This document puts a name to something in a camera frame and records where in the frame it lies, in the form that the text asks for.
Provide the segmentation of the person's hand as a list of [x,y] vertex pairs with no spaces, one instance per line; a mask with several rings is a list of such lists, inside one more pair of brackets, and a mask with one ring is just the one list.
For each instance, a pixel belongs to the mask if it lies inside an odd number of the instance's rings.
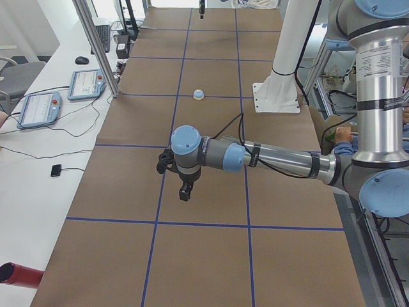
[[335,145],[340,145],[341,143],[351,144],[353,141],[353,136],[351,134],[351,128],[347,126],[337,127],[334,134]]

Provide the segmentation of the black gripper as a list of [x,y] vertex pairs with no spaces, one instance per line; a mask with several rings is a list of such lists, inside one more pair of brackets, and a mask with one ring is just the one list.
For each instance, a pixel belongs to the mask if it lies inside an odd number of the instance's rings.
[[178,176],[182,181],[182,186],[179,190],[179,198],[181,201],[189,201],[194,182],[200,178],[201,172],[196,171],[195,173],[184,174],[179,171]]

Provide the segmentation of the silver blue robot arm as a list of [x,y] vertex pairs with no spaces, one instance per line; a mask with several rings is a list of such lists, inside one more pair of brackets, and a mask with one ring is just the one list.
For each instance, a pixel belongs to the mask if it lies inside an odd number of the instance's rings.
[[237,172],[264,167],[293,178],[318,179],[342,189],[382,217],[408,213],[408,142],[403,139],[403,38],[407,1],[331,1],[328,45],[356,54],[357,135],[342,123],[312,115],[322,154],[231,137],[210,138],[190,125],[171,136],[171,171],[182,179],[179,197],[190,198],[204,166]]

